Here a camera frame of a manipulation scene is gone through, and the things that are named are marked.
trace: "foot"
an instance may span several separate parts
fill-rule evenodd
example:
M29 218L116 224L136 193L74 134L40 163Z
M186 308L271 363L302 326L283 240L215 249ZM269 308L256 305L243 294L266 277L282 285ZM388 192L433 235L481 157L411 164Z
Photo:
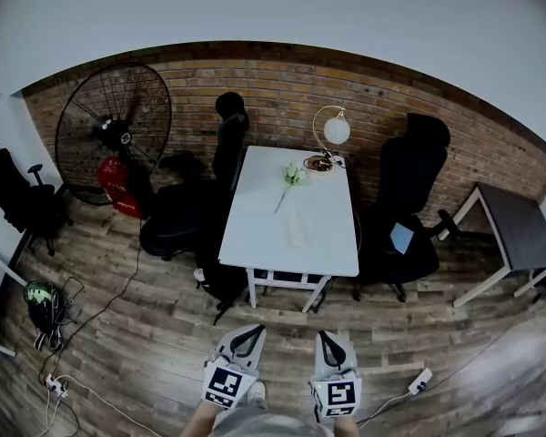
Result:
M249 403L252 401L265 402L266 391L265 384L261 381L256 381L247 392L247 400Z

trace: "plug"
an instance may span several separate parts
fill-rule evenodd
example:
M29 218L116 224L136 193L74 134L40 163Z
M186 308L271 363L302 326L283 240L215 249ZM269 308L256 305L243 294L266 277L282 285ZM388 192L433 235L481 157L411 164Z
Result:
M62 400L68 396L66 389L63 388L61 382L55 379L51 374L46 376L46 387L48 391L53 393L58 400Z
M433 373L430 371L430 369L425 368L425 370L419 374L412 384L409 385L409 392L414 396L427 390L427 383L429 383L432 376Z

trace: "brick wall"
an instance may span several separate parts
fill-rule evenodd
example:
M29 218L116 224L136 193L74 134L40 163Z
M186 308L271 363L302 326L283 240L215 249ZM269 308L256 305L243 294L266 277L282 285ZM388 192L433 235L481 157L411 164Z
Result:
M215 42L154 47L97 60L24 90L39 135L53 157L60 113L78 84L97 68L142 61L166 80L173 107L165 155L190 150L208 165L219 121L214 103L229 90L244 97L251 120L248 144L315 148L311 119L340 105L352 130L332 147L348 160L354 201L374 199L379 152L404 132L405 114L440 117L449 126L449 158L421 216L454 212L476 181L540 200L546 194L546 143L481 99L438 79L379 60L309 46ZM328 117L319 118L318 127Z

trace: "fan grille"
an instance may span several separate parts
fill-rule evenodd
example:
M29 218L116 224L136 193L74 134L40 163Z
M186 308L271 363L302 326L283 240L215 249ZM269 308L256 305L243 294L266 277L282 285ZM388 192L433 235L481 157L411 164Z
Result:
M121 63L88 77L67 101L56 130L56 164L70 192L89 204L112 202L97 171L118 151L98 139L94 128L107 120L125 127L127 153L150 173L166 145L171 117L166 83L149 66Z

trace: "table lamp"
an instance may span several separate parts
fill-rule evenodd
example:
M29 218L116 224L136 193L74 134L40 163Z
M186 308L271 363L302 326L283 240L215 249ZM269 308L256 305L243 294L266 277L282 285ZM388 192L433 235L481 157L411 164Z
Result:
M324 126L324 136L326 137L326 140L332 144L342 144L349 138L349 124L344 116L344 112L346 111L345 108L338 106L325 106L316 112L316 115L314 115L313 121L311 122L311 129L313 130L313 136L318 141L319 147L324 155L316 155L307 158L304 161L304 165L307 169L319 174L329 173L334 165L343 167L341 161L336 160L332 153L329 152L328 148L324 146L316 131L316 118L318 117L319 113L326 108L337 108L339 110L338 114L335 117L330 118Z

